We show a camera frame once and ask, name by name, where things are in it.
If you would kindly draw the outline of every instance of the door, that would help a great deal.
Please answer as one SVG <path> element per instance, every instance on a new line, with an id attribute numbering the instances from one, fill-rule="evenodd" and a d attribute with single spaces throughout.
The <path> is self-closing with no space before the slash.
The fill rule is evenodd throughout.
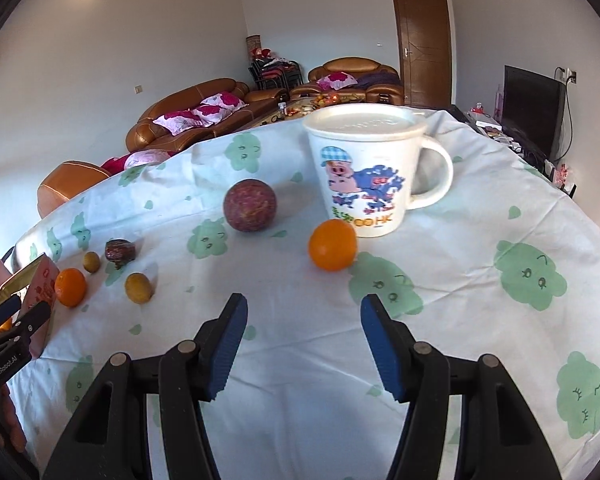
<path id="1" fill-rule="evenodd" d="M 406 105 L 451 105 L 451 28 L 446 0 L 394 0 Z"/>

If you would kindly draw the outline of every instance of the human hand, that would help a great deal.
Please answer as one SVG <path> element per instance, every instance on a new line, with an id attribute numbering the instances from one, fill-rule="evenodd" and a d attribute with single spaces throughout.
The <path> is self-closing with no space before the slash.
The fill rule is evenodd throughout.
<path id="1" fill-rule="evenodd" d="M 24 431 L 22 431 L 22 426 L 20 425 L 18 415 L 16 414 L 16 407 L 9 396 L 10 391 L 6 384 L 2 386 L 0 394 L 2 396 L 2 399 L 0 400 L 2 414 L 4 415 L 4 421 L 7 424 L 5 429 L 10 435 L 11 444 L 15 450 L 19 453 L 22 453 L 27 445 L 27 438 L 24 435 Z M 4 439 L 1 434 L 0 447 L 4 447 Z"/>

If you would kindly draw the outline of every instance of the wall outlet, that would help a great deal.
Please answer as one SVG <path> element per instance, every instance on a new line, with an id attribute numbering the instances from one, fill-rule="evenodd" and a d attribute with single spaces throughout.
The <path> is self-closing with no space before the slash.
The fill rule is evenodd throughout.
<path id="1" fill-rule="evenodd" d="M 564 75 L 564 82 L 576 84 L 576 76 L 577 72 L 575 70 L 571 70 L 571 68 L 568 68 Z"/>

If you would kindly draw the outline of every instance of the wall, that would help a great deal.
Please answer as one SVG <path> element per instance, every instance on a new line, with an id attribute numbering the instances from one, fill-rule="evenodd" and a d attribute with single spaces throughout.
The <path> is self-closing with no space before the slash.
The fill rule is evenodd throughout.
<path id="1" fill-rule="evenodd" d="M 242 0 L 242 4 L 249 34 L 261 35 L 263 46 L 300 63 L 305 77 L 312 68 L 343 56 L 369 57 L 400 70 L 394 0 Z M 448 4 L 455 60 L 454 9 L 451 0 Z M 455 62 L 453 81 L 455 95 Z"/>
<path id="2" fill-rule="evenodd" d="M 575 201 L 600 226 L 599 17 L 586 0 L 453 1 L 463 110 L 475 102 L 493 110 L 505 64 L 546 76 L 557 66 L 577 70 L 577 85 L 569 85 L 574 139 L 564 161 L 578 184 Z"/>
<path id="3" fill-rule="evenodd" d="M 174 91 L 249 82 L 245 36 L 240 0 L 21 2 L 0 32 L 0 254 L 40 220 L 36 189 L 58 164 L 124 155 Z"/>

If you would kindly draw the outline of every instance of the white mug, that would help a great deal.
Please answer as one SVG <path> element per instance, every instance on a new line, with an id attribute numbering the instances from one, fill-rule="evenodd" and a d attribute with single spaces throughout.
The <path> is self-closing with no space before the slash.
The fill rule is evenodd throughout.
<path id="1" fill-rule="evenodd" d="M 356 235 L 388 234 L 405 211 L 436 203 L 451 187 L 451 157 L 426 136 L 424 117 L 393 105 L 356 103 L 316 110 L 303 120 L 330 218 L 351 222 Z M 412 195 L 421 148 L 438 152 L 445 175 L 432 190 Z"/>

